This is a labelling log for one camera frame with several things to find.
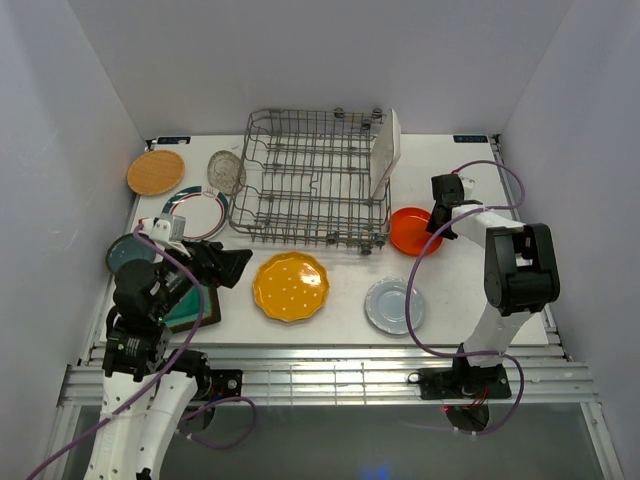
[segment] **orange plate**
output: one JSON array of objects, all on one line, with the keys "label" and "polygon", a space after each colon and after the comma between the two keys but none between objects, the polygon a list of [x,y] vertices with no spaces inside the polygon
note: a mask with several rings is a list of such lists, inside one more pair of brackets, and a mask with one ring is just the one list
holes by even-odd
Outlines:
[{"label": "orange plate", "polygon": [[[402,253],[417,257],[431,238],[426,231],[431,214],[416,207],[397,210],[391,215],[391,243]],[[431,255],[442,244],[442,237],[436,239],[429,247],[427,255]]]},{"label": "orange plate", "polygon": [[309,318],[324,305],[329,279],[325,268],[311,255],[280,253],[258,269],[253,293],[267,316],[294,322]]}]

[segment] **red plate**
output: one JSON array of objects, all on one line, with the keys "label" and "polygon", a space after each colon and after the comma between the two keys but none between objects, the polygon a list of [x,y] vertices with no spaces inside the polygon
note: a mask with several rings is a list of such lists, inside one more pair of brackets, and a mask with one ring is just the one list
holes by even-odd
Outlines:
[{"label": "red plate", "polygon": [[[397,210],[391,215],[391,243],[402,253],[417,257],[431,238],[426,231],[431,214],[426,210],[416,207],[407,207]],[[442,237],[438,237],[431,244],[427,255],[440,248]]]}]

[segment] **rack wire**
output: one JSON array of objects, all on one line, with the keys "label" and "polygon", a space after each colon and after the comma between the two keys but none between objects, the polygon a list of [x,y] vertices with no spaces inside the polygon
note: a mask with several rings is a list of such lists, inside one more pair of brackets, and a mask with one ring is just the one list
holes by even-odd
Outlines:
[{"label": "rack wire", "polygon": [[[249,116],[229,224],[263,242],[346,245],[370,254],[388,238],[391,192],[370,197],[380,110],[261,110]],[[242,171],[246,171],[246,180]]]}]

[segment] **gray plate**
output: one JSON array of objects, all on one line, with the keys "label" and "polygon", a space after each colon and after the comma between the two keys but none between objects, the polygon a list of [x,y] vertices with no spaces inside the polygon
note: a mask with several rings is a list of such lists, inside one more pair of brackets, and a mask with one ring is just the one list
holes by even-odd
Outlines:
[{"label": "gray plate", "polygon": [[[409,333],[404,316],[407,282],[401,278],[385,278],[374,283],[364,302],[367,318],[380,330],[391,335]],[[422,294],[411,290],[411,325],[417,329],[426,316],[426,303]]]}]

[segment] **white plate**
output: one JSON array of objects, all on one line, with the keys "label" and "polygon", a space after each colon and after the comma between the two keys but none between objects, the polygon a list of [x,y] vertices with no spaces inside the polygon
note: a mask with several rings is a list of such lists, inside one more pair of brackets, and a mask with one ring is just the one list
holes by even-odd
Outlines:
[{"label": "white plate", "polygon": [[[404,316],[407,282],[400,278],[385,278],[374,283],[365,297],[367,318],[376,327],[391,335],[409,333]],[[422,294],[411,290],[411,325],[417,329],[426,316],[426,303]]]},{"label": "white plate", "polygon": [[162,213],[187,219],[185,240],[203,240],[222,230],[228,210],[227,197],[215,188],[197,185],[176,193],[164,205]]}]

